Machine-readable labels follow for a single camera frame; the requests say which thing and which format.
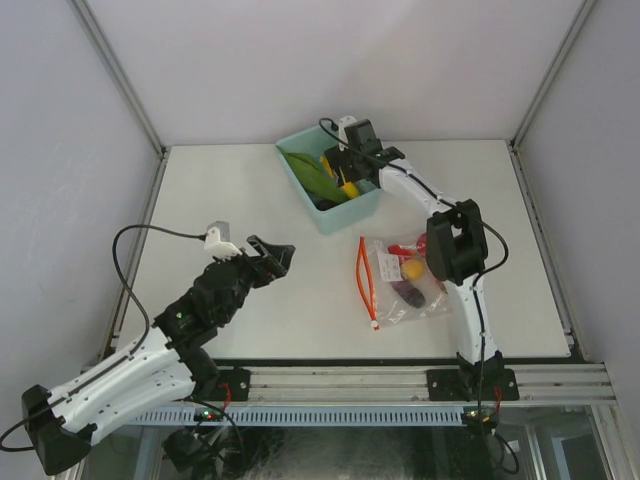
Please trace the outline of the yellow fake banana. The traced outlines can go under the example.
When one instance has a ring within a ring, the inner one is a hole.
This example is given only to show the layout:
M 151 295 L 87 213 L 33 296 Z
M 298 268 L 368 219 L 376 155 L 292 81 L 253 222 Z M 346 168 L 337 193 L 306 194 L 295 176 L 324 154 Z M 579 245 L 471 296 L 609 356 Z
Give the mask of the yellow fake banana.
M 360 196 L 360 191 L 353 182 L 347 182 L 342 171 L 336 172 L 332 169 L 328 159 L 325 156 L 321 156 L 319 159 L 320 164 L 326 171 L 326 173 L 336 182 L 337 186 L 345 193 L 349 199 L 354 199 Z

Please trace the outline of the green fake leafy vegetable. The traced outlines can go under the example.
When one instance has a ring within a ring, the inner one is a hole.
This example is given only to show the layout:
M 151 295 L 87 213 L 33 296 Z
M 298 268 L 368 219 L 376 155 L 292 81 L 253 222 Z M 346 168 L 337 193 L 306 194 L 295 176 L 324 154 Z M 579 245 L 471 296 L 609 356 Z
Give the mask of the green fake leafy vegetable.
M 288 152 L 279 146 L 277 149 L 306 191 L 335 204 L 342 204 L 349 200 L 346 193 L 324 172 L 311 155 Z

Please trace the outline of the small dark fake food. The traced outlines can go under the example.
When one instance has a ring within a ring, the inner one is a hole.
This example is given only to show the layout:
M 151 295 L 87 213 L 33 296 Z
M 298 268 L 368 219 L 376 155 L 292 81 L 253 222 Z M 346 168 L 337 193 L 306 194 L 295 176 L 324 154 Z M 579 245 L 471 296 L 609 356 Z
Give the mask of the small dark fake food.
M 331 200 L 327 200 L 327 199 L 322 199 L 319 200 L 315 203 L 315 207 L 319 210 L 319 211 L 327 211 L 330 210 L 332 208 L 334 208 L 336 206 L 336 203 L 331 201 Z

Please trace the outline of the red fake apple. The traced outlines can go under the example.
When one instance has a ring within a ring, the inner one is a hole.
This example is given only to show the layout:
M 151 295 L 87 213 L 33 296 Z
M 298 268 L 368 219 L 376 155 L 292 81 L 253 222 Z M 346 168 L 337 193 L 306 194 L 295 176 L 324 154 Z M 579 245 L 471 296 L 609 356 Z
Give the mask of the red fake apple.
M 426 257 L 427 245 L 428 245 L 427 234 L 423 233 L 418 237 L 418 239 L 416 241 L 416 252 L 422 258 Z

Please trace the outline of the clear zip top bag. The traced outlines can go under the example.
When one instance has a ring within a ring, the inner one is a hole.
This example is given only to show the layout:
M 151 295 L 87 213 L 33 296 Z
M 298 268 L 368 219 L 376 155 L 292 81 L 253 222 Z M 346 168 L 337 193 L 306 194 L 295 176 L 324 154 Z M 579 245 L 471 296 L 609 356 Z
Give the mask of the clear zip top bag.
M 373 330 L 450 312 L 444 284 L 426 262 L 427 235 L 359 238 L 355 278 Z

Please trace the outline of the yellow fake lemon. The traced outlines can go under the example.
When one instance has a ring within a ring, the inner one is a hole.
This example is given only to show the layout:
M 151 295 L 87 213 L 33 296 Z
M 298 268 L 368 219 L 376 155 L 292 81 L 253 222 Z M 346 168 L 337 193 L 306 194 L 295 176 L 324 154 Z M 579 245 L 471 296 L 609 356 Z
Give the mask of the yellow fake lemon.
M 413 282 L 419 280 L 425 274 L 425 266 L 417 259 L 405 260 L 401 266 L 401 275 L 405 281 Z

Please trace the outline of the purple fake eggplant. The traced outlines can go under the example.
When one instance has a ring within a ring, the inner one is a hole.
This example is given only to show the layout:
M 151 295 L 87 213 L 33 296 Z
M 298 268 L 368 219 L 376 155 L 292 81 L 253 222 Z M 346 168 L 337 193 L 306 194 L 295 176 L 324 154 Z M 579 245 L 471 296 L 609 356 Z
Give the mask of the purple fake eggplant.
M 394 291 L 412 308 L 423 308 L 426 299 L 422 292 L 417 289 L 411 282 L 396 281 L 390 283 Z

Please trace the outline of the orange fake fruit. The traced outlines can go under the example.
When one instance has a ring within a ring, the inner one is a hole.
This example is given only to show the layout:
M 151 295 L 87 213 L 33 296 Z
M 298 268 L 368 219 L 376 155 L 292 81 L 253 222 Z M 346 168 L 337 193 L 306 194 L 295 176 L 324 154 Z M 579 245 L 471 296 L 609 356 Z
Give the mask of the orange fake fruit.
M 437 287 L 439 288 L 439 290 L 440 290 L 444 295 L 447 295 L 447 294 L 448 294 L 447 289 L 446 289 L 446 286 L 444 285 L 444 283 L 443 283 L 443 282 L 441 282 L 441 281 L 439 281 L 439 280 L 436 280 L 436 281 L 435 281 L 435 283 L 436 283 Z

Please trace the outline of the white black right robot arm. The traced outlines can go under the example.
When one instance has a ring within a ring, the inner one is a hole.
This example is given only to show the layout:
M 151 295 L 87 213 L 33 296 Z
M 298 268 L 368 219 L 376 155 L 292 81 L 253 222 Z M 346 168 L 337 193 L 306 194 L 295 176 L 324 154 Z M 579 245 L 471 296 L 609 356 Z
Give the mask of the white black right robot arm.
M 475 201 L 444 195 L 417 173 L 402 151 L 384 147 L 369 120 L 322 118 L 318 124 L 337 142 L 330 164 L 346 180 L 369 181 L 426 215 L 426 263 L 444 283 L 460 321 L 459 385 L 470 398 L 485 397 L 502 375 L 504 359 L 490 330 L 484 277 L 506 263 L 506 240 L 482 219 Z

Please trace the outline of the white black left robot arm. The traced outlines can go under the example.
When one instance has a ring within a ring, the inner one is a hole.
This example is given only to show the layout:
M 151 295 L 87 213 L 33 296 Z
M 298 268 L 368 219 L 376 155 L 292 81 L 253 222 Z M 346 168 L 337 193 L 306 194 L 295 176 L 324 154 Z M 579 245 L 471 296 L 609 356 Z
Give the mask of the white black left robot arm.
M 295 248 L 252 235 L 247 242 L 255 252 L 249 255 L 216 227 L 202 239 L 212 263 L 139 337 L 72 380 L 22 394 L 24 428 L 46 475 L 76 465 L 149 410 L 217 392 L 219 373 L 205 344 L 231 322 L 251 290 L 287 275 Z

